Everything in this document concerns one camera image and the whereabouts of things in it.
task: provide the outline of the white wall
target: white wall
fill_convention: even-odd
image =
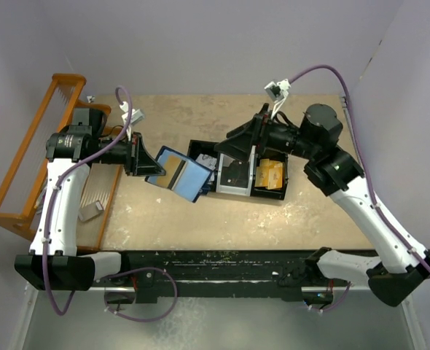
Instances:
[[[70,68],[36,1],[0,0],[0,184],[57,71]],[[27,250],[0,228],[0,349],[7,349],[26,284],[14,258]]]
[[[430,248],[430,0],[406,0],[353,91],[376,189]],[[430,345],[430,281],[414,293]]]
[[[86,91],[177,94],[263,93],[318,63],[354,85],[402,0],[42,2]],[[337,93],[323,74],[293,92]]]

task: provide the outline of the yellow card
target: yellow card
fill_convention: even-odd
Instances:
[[[270,165],[268,168],[267,190],[277,190],[283,187],[283,163]]]
[[[270,165],[270,159],[261,159],[259,166],[269,166]]]
[[[267,187],[268,186],[268,167],[258,166],[256,168],[256,181],[254,183],[255,187]]]

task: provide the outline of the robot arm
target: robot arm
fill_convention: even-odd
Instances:
[[[247,161],[252,146],[256,153],[281,152],[305,158],[308,179],[329,196],[357,224],[375,247],[378,257],[360,257],[323,248],[306,263],[314,273],[328,279],[344,279],[367,284],[390,306],[399,305],[429,273],[412,252],[390,231],[370,200],[361,166],[338,145],[343,124],[335,111],[323,104],[309,106],[300,127],[271,118],[268,104],[246,124],[227,134],[215,146],[217,152]],[[430,249],[416,241],[381,202],[380,209],[430,265]]]
[[[103,139],[100,125],[103,112],[97,109],[74,110],[73,120],[60,133],[47,141],[47,191],[45,203],[50,202],[56,181],[79,160],[105,148],[112,142]],[[119,141],[115,147],[94,163],[121,165],[128,176],[163,175],[165,170],[145,150],[140,133]],[[117,273],[121,268],[118,252],[99,252],[77,257],[76,227],[82,191],[92,164],[85,163],[71,171],[58,191],[50,219],[50,240],[47,246],[50,285],[52,289],[87,290],[101,277]],[[42,211],[39,228],[28,255],[18,255],[15,269],[32,285],[44,289],[42,279],[42,253],[47,210]]]

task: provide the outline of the wooden table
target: wooden table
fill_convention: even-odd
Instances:
[[[96,102],[112,107],[108,125],[120,124],[114,96]],[[268,97],[134,96],[146,119],[135,130],[155,156],[162,145],[187,152],[190,139],[221,141],[250,120]],[[328,104],[344,124],[339,145],[354,155],[337,96],[290,96],[282,110],[299,125],[314,103]],[[106,226],[103,249],[369,249],[370,242],[341,208],[325,198],[302,172],[305,160],[289,158],[284,201],[201,197],[189,203],[143,178],[121,176]]]

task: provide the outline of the black box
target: black box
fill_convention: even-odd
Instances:
[[[187,150],[187,156],[192,159],[197,159],[200,154],[210,155],[217,159],[216,169],[214,170],[215,180],[212,184],[210,184],[210,191],[216,192],[216,181],[218,178],[218,167],[219,167],[219,153],[214,150],[215,145],[218,142],[210,142],[210,141],[201,141],[201,140],[190,140],[189,149]],[[260,158],[256,157],[256,164],[254,165],[253,170],[253,181],[251,186],[251,197],[261,197],[261,198],[270,198],[282,201],[285,198],[286,188],[288,187],[288,155],[278,152],[267,151],[263,156],[263,158],[269,158],[270,160],[277,160],[284,164],[283,171],[283,187],[278,190],[267,190],[264,187],[255,187],[255,176],[256,169],[259,166]]]

